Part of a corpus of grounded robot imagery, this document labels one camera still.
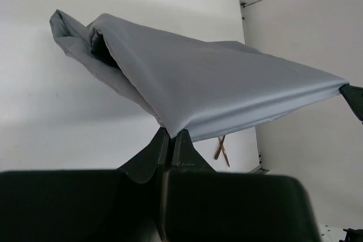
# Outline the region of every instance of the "gray fabric sheet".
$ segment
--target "gray fabric sheet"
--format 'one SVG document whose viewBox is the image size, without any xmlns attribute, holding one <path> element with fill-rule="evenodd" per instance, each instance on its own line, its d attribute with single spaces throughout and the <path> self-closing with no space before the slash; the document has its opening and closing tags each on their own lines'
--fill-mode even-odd
<svg viewBox="0 0 363 242">
<path fill-rule="evenodd" d="M 50 25 L 67 56 L 152 114 L 171 137 L 185 128 L 200 141 L 270 122 L 348 83 L 235 41 L 207 43 L 110 14 L 86 27 L 57 10 Z"/>
</svg>

